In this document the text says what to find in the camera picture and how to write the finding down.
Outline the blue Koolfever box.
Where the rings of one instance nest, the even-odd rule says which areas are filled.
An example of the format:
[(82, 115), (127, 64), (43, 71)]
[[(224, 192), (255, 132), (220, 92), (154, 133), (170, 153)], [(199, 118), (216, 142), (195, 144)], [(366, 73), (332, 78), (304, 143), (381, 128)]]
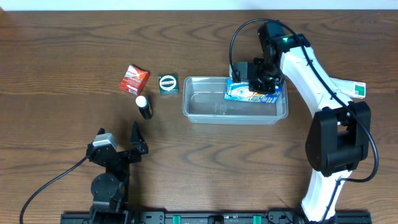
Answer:
[(224, 99), (251, 103), (275, 103), (283, 90), (282, 86), (276, 86), (275, 93), (262, 94), (250, 91), (248, 82), (233, 83), (232, 79), (227, 79)]

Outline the white green Panadol box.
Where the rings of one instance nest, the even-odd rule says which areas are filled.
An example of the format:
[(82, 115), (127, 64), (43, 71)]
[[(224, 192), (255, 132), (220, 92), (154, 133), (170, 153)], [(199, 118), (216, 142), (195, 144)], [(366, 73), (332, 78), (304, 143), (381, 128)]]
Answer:
[(338, 78), (331, 78), (331, 80), (340, 92), (351, 98), (364, 99), (366, 97), (366, 83)]

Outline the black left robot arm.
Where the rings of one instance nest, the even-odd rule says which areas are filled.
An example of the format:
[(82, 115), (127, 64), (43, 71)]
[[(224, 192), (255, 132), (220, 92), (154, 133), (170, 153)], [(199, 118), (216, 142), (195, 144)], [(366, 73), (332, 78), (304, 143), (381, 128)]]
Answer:
[(139, 214), (128, 209), (129, 166), (140, 162), (149, 152), (137, 122), (132, 125), (130, 144), (132, 149), (117, 151), (118, 142), (113, 134), (101, 128), (94, 140), (87, 145), (86, 156), (105, 168), (91, 183), (93, 205), (89, 223), (139, 223)]

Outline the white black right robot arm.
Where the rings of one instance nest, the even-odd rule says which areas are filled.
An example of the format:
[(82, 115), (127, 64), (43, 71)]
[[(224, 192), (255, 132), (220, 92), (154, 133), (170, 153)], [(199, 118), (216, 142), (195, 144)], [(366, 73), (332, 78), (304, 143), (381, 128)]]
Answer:
[[(256, 93), (275, 93), (288, 78), (312, 114), (305, 153), (312, 176), (300, 208), (291, 223), (370, 223), (367, 212), (339, 214), (335, 205), (344, 183), (370, 181), (377, 173), (379, 156), (370, 133), (371, 109), (355, 103), (332, 82), (319, 64), (303, 34), (285, 33), (288, 26), (278, 20), (261, 19), (257, 30), (263, 57), (242, 68), (231, 64), (234, 80), (244, 80)], [(359, 163), (374, 154), (374, 167), (364, 179), (350, 177)]]

